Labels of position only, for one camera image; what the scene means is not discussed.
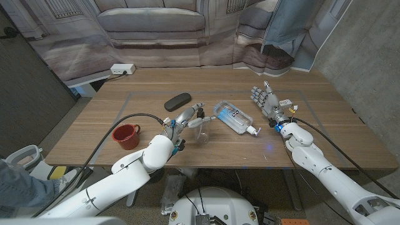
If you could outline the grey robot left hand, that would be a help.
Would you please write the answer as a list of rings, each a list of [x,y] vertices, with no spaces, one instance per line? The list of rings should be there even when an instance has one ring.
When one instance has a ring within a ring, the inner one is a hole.
[[[174,118],[174,123],[171,123],[166,127],[166,134],[173,144],[176,144],[180,138],[184,128],[194,129],[216,119],[216,116],[206,116],[204,118],[196,118],[191,121],[191,118],[195,115],[195,112],[204,106],[204,103],[197,103],[190,108],[184,110],[181,114]]]

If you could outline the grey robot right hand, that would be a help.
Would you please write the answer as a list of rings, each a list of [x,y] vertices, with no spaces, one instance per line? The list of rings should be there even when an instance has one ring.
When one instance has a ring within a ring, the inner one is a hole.
[[[289,99],[280,101],[267,81],[264,81],[264,86],[265,89],[254,86],[251,89],[251,99],[274,125],[288,123],[290,119],[284,114],[283,110],[290,108],[293,104],[292,101]]]

